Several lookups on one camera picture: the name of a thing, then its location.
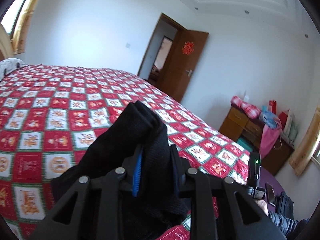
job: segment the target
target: purple surface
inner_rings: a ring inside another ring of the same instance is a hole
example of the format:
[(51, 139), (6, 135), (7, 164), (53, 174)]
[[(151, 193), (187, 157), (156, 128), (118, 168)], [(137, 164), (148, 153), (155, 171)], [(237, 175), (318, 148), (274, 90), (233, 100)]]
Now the purple surface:
[[(280, 195), (281, 192), (284, 191), (283, 187), (280, 183), (276, 180), (274, 176), (271, 175), (265, 168), (261, 167), (260, 169), (260, 187), (266, 188), (266, 183), (270, 184), (273, 187), (273, 191), (275, 195)], [(268, 203), (267, 197), (265, 201), (268, 204), (268, 210), (275, 212), (276, 208)]]

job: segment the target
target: ceiling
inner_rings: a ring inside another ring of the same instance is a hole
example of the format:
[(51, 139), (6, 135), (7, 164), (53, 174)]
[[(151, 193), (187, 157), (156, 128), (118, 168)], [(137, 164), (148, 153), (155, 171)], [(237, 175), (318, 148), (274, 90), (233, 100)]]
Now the ceiling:
[(226, 14), (246, 17), (285, 29), (297, 35), (307, 34), (316, 42), (320, 35), (299, 0), (180, 0), (197, 14)]

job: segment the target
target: door handle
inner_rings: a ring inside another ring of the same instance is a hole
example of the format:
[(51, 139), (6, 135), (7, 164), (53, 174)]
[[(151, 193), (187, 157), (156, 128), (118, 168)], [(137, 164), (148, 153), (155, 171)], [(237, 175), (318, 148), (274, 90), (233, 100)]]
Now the door handle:
[(192, 75), (192, 73), (193, 73), (192, 69), (190, 69), (190, 70), (185, 70), (185, 72), (188, 73), (188, 77), (191, 77), (191, 75)]

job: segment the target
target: smartphone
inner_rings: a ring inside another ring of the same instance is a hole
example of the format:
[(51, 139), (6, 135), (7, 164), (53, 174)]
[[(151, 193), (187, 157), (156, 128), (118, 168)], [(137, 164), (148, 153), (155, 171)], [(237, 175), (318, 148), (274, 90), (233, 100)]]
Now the smartphone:
[(276, 206), (276, 197), (275, 197), (275, 192), (273, 191), (273, 187), (266, 183), (266, 190), (267, 190), (267, 199), (268, 203), (272, 206)]

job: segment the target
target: headboard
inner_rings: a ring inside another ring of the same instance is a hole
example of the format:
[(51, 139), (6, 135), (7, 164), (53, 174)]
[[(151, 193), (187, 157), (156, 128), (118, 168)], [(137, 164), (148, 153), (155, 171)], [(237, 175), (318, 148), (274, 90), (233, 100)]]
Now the headboard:
[(13, 57), (13, 49), (9, 39), (9, 35), (0, 24), (0, 61)]

